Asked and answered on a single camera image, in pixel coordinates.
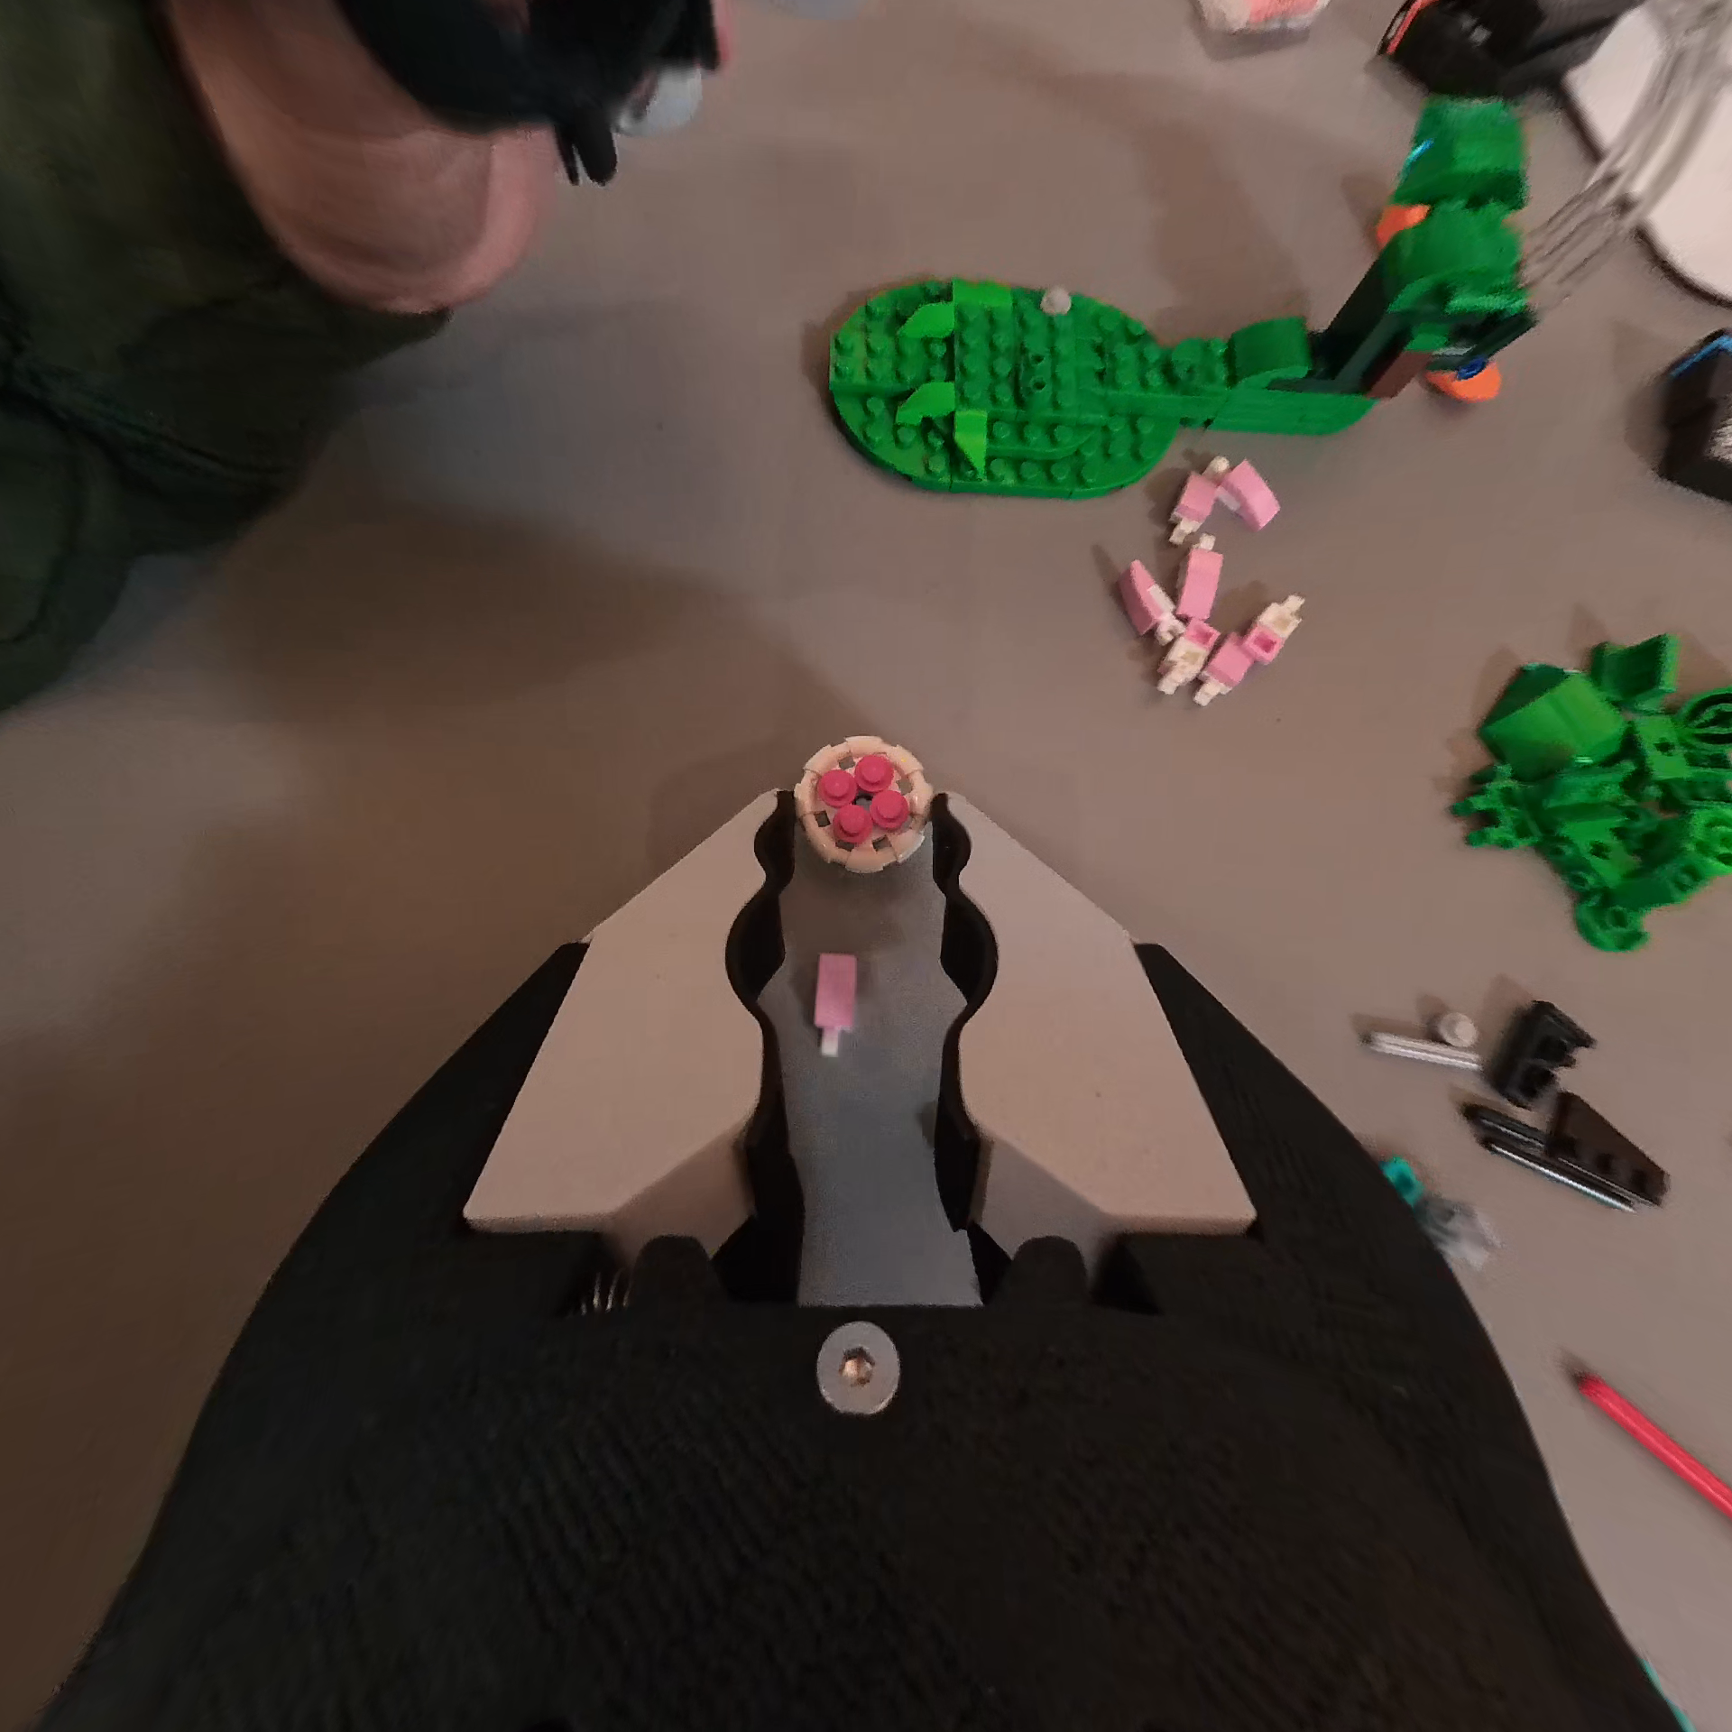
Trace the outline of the light grey lego bar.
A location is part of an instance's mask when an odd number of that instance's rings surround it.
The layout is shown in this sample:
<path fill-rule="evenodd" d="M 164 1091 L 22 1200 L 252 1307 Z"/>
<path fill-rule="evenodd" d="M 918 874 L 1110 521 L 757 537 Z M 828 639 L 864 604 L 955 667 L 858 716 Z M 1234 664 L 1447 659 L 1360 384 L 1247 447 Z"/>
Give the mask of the light grey lego bar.
<path fill-rule="evenodd" d="M 1369 1028 L 1362 1031 L 1360 1044 L 1380 1056 L 1466 1074 L 1480 1074 L 1484 1065 L 1480 1030 L 1463 1011 L 1436 1012 L 1418 1034 Z"/>

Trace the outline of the cluster of pink petal pieces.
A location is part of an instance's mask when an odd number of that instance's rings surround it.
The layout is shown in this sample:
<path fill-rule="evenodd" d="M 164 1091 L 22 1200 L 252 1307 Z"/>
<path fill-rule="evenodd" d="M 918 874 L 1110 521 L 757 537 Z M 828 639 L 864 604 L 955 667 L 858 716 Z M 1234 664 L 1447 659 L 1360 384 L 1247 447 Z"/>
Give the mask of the cluster of pink petal pieces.
<path fill-rule="evenodd" d="M 1308 612 L 1304 594 L 1267 603 L 1234 632 L 1214 623 L 1224 571 L 1216 517 L 1267 530 L 1279 511 L 1281 499 L 1253 462 L 1210 458 L 1186 473 L 1168 514 L 1165 544 L 1177 556 L 1175 573 L 1158 578 L 1139 560 L 1117 573 L 1115 594 L 1125 623 L 1155 649 L 1157 696 L 1210 708 L 1277 664 L 1302 630 Z"/>

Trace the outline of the black battery blue trim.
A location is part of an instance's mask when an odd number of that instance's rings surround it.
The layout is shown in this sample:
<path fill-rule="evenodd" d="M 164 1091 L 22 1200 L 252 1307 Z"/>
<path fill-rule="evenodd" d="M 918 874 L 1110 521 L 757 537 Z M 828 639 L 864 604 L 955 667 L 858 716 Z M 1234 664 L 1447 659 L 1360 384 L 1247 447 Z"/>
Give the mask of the black battery blue trim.
<path fill-rule="evenodd" d="M 1730 330 L 1709 332 L 1668 369 L 1660 388 L 1668 486 L 1730 503 Z"/>

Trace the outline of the red lego rod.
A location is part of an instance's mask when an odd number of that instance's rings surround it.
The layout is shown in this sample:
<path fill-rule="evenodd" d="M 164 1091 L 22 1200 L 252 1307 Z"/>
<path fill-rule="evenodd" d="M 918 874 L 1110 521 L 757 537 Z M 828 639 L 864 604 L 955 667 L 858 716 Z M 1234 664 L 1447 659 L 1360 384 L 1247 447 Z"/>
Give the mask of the red lego rod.
<path fill-rule="evenodd" d="M 1715 1514 L 1730 1520 L 1730 1485 L 1709 1464 L 1691 1454 L 1605 1377 L 1581 1370 L 1572 1370 L 1569 1377 L 1577 1394 L 1611 1420 L 1639 1449 L 1686 1485 Z"/>

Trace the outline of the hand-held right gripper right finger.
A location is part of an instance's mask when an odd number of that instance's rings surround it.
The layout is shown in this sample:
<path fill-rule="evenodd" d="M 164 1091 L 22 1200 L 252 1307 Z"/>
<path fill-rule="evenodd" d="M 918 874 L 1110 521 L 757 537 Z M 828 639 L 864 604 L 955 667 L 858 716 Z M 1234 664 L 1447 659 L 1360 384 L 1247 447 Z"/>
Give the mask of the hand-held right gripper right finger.
<path fill-rule="evenodd" d="M 1059 1240 L 1094 1283 L 1132 1235 L 1255 1222 L 1130 932 L 955 795 L 930 814 L 945 1031 L 935 1164 L 981 1299 Z"/>

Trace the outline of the green lego leaf build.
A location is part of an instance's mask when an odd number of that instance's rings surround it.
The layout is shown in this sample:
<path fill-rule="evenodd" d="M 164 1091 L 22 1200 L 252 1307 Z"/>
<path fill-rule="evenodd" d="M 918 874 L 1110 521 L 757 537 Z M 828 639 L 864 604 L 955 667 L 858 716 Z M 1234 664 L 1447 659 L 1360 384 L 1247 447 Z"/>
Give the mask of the green lego leaf build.
<path fill-rule="evenodd" d="M 1095 499 L 1190 431 L 1333 438 L 1424 371 L 1496 362 L 1539 313 L 1518 215 L 1528 144 L 1496 100 L 1434 98 L 1389 232 L 1328 326 L 1267 318 L 1164 342 L 1094 296 L 938 277 L 887 290 L 830 341 L 830 396 L 868 460 L 929 492 Z"/>

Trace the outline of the small grey lego brick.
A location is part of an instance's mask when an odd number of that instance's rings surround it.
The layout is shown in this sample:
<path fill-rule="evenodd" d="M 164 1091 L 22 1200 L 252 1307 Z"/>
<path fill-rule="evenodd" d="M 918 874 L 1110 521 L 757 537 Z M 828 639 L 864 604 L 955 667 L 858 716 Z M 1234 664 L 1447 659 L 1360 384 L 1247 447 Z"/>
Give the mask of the small grey lego brick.
<path fill-rule="evenodd" d="M 1491 1224 L 1466 1203 L 1424 1194 L 1415 1205 L 1415 1219 L 1424 1238 L 1458 1269 L 1483 1271 L 1501 1249 Z"/>

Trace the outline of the black battery red trim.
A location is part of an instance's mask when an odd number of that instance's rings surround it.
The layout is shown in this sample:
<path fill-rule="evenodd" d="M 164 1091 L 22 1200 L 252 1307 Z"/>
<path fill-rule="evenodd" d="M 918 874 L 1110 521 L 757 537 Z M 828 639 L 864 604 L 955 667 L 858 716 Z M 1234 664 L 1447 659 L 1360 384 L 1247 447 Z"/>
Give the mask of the black battery red trim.
<path fill-rule="evenodd" d="M 1594 2 L 1409 2 L 1385 27 L 1378 59 L 1432 95 L 1513 100 L 1584 64 L 1623 10 Z"/>

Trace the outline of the person's left hand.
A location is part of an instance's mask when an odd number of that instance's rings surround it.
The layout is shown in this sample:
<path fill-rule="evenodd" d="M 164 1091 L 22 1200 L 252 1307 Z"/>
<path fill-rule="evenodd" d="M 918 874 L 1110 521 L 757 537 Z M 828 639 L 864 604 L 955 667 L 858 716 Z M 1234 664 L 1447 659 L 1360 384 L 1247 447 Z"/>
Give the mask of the person's left hand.
<path fill-rule="evenodd" d="M 170 2 L 166 26 L 261 226 L 339 299 L 448 312 L 531 249 L 564 179 L 548 127 L 435 118 L 335 2 Z"/>

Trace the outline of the black lego wedge plate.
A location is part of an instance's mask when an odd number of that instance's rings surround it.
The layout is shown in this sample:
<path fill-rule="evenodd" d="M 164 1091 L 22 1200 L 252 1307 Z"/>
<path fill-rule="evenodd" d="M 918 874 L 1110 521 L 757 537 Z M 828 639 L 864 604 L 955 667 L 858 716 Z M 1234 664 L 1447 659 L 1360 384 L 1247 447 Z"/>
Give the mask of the black lego wedge plate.
<path fill-rule="evenodd" d="M 1460 1108 L 1480 1149 L 1619 1211 L 1662 1207 L 1668 1174 L 1575 1093 L 1557 1093 L 1544 1127 L 1483 1102 Z"/>

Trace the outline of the black lego slope piece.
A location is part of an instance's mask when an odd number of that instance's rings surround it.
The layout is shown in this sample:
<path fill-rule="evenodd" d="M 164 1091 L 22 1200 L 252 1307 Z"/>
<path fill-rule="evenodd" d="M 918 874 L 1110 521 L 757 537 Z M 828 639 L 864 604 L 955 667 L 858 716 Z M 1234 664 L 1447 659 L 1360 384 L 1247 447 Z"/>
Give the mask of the black lego slope piece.
<path fill-rule="evenodd" d="M 1597 1037 L 1560 1004 L 1539 1001 L 1506 1028 L 1483 1067 L 1486 1084 L 1511 1108 L 1528 1111 L 1557 1087 L 1562 1072 L 1592 1053 Z"/>

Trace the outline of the person's left forearm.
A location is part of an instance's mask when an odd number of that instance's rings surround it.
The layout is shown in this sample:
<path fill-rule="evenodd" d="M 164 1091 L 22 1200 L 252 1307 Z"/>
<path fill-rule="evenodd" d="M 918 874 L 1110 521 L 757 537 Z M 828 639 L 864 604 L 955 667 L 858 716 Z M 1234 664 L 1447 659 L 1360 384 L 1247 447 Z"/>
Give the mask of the person's left forearm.
<path fill-rule="evenodd" d="M 350 375 L 446 324 L 290 264 L 157 4 L 5 4 L 2 705 L 67 672 L 141 560 L 281 506 Z"/>

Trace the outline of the pink white lego flower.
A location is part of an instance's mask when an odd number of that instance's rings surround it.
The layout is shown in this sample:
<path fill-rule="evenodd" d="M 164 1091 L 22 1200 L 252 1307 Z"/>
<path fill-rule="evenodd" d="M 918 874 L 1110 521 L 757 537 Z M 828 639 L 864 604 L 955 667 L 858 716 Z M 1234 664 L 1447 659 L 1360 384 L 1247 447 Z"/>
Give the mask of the pink white lego flower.
<path fill-rule="evenodd" d="M 921 761 L 872 734 L 817 750 L 795 783 L 812 855 L 861 876 L 888 872 L 921 849 L 935 800 Z"/>

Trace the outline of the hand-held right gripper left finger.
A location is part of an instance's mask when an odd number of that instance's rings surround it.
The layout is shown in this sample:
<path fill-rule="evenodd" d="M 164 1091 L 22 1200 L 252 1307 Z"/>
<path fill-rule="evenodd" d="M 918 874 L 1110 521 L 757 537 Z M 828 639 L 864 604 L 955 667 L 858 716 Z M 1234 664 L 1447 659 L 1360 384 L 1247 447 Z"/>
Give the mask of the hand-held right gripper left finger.
<path fill-rule="evenodd" d="M 469 1228 L 592 1233 L 623 1267 L 684 1238 L 733 1296 L 797 1297 L 802 1181 L 762 1007 L 791 871 L 795 799 L 767 792 L 589 932 Z"/>

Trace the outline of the pile of green lego pieces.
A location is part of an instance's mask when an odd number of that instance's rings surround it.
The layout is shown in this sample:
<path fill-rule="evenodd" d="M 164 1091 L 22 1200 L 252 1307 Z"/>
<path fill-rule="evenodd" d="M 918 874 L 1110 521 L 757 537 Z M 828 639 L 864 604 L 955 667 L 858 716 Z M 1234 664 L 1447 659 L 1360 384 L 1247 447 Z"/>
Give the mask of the pile of green lego pieces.
<path fill-rule="evenodd" d="M 1449 807 L 1470 849 L 1539 859 L 1603 956 L 1643 948 L 1654 916 L 1730 876 L 1730 691 L 1681 675 L 1676 633 L 1520 664 Z"/>

